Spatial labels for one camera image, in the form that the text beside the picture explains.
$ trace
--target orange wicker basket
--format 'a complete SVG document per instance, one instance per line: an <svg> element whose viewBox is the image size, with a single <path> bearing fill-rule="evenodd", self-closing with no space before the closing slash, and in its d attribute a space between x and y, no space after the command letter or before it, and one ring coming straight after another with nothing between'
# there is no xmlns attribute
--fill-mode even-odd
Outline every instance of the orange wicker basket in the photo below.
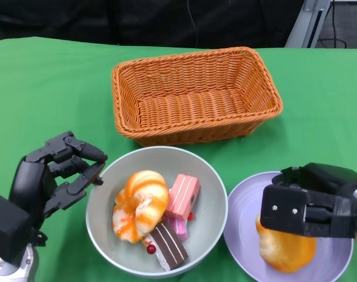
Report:
<svg viewBox="0 0 357 282"><path fill-rule="evenodd" d="M142 146L245 136L282 111L262 58L245 47L123 62L112 81L117 130Z"/></svg>

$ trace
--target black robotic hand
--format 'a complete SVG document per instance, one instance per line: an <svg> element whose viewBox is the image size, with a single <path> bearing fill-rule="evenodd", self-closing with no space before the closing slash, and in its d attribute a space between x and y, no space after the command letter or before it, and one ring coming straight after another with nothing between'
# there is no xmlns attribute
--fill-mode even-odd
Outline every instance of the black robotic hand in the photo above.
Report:
<svg viewBox="0 0 357 282"><path fill-rule="evenodd" d="M354 238L357 173L319 163L282 170L264 189L261 224L307 237Z"/></svg>
<svg viewBox="0 0 357 282"><path fill-rule="evenodd" d="M95 162L87 164L82 158ZM99 177L107 155L68 131L24 156L12 182L9 199L0 196L0 258L19 266L27 244L45 246L48 239L39 229L55 211L66 210L86 196L90 184L102 185ZM56 178L79 173L72 182L57 185Z"/></svg>

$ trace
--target black cloth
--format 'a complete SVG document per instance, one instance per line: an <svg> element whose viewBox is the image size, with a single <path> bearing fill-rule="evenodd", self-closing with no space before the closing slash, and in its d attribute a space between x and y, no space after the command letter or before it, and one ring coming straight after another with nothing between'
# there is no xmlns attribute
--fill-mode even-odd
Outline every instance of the black cloth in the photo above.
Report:
<svg viewBox="0 0 357 282"><path fill-rule="evenodd" d="M196 41L198 48L210 49L283 47L302 3L303 0L0 0L0 39L40 36L186 48L194 48Z"/></svg>

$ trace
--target lavender plate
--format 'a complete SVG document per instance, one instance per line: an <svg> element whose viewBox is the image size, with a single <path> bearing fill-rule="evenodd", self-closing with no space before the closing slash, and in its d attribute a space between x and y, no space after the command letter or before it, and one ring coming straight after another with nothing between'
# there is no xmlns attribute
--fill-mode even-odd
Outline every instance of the lavender plate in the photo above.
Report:
<svg viewBox="0 0 357 282"><path fill-rule="evenodd" d="M228 219L224 238L233 258L259 282L334 282L343 274L352 257L352 239L318 238L314 259L293 274L270 267L260 256L259 235L255 228L264 187L279 172L253 175L239 183L228 196Z"/></svg>

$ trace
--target red berry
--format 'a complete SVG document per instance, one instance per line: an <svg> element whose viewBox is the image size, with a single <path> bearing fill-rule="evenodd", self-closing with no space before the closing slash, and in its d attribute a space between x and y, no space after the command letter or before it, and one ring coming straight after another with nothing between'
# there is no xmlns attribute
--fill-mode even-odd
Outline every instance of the red berry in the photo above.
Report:
<svg viewBox="0 0 357 282"><path fill-rule="evenodd" d="M194 213L189 212L188 220L189 220L189 221L194 220Z"/></svg>
<svg viewBox="0 0 357 282"><path fill-rule="evenodd" d="M154 254L156 252L156 247L154 245L152 245L152 244L148 245L147 246L147 252L149 254Z"/></svg>

